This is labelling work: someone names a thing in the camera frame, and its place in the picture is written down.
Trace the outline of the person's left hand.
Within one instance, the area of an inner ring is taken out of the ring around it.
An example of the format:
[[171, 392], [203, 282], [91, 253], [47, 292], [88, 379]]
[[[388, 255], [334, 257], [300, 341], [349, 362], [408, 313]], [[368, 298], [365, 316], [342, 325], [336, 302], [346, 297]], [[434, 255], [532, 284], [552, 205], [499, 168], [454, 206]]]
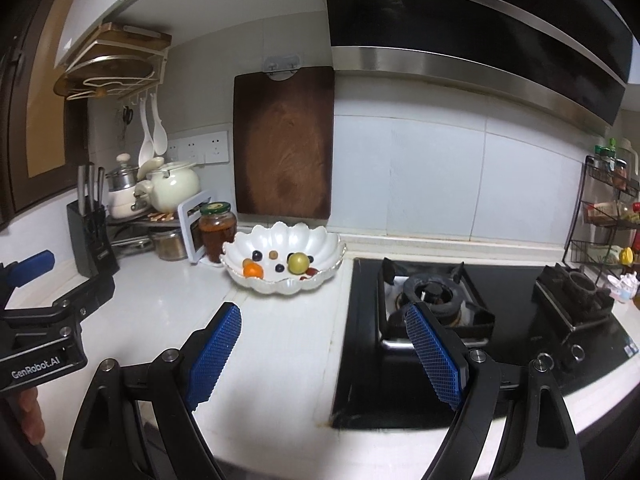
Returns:
[[46, 425], [38, 401], [38, 389], [22, 391], [17, 397], [17, 405], [21, 412], [21, 427], [25, 436], [32, 445], [40, 444], [46, 434]]

